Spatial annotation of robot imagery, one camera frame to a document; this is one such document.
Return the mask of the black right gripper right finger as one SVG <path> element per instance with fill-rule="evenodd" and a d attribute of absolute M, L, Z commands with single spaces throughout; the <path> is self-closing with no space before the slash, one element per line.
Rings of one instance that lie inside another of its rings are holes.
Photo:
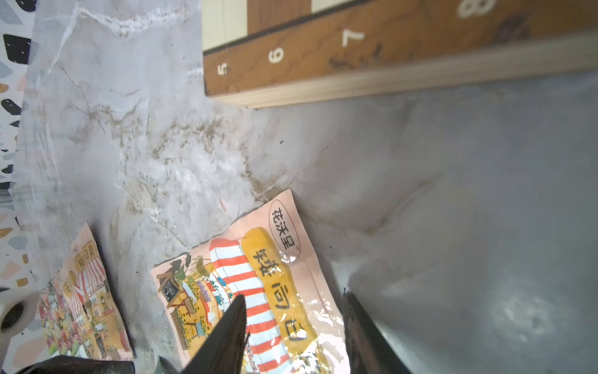
<path fill-rule="evenodd" d="M 411 373 L 350 291 L 343 294 L 343 318 L 351 373 Z"/>

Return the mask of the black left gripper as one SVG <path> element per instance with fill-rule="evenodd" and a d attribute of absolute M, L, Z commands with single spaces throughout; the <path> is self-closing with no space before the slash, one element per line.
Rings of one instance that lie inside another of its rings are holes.
<path fill-rule="evenodd" d="M 132 374 L 135 366 L 130 361 L 101 361 L 88 358 L 76 358 L 59 355 L 43 362 L 37 362 L 21 369 L 18 374 Z"/>

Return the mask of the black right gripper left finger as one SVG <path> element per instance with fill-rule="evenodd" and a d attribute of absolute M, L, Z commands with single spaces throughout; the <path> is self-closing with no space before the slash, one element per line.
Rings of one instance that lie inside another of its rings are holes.
<path fill-rule="evenodd" d="M 230 304 L 182 373 L 241 373 L 247 344 L 246 327 L 246 302 L 240 295 Z"/>

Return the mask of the sunflower seed packet pink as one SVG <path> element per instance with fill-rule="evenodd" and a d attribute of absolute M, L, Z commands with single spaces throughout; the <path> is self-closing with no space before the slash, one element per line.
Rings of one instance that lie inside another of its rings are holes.
<path fill-rule="evenodd" d="M 348 373 L 344 319 L 290 189 L 151 272 L 188 364 L 238 296 L 244 373 Z"/>
<path fill-rule="evenodd" d="M 51 357 L 134 360 L 125 324 L 88 224 L 71 244 L 70 256 L 40 292 L 38 311 Z"/>

